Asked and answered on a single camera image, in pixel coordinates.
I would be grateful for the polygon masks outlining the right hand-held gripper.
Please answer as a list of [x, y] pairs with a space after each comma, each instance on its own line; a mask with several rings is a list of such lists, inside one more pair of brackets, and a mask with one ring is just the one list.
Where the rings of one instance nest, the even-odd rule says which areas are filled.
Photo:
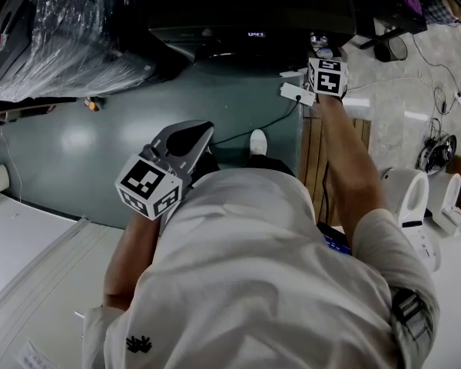
[[343, 98], [347, 93], [347, 55], [325, 35], [310, 33], [308, 81], [317, 95]]

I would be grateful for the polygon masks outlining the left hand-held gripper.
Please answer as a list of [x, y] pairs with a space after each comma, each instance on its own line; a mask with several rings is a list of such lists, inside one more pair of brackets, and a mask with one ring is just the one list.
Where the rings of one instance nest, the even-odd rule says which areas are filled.
[[213, 133], [209, 121], [183, 121], [164, 128], [123, 167], [115, 182], [121, 200], [150, 220], [169, 211], [189, 191], [191, 171]]

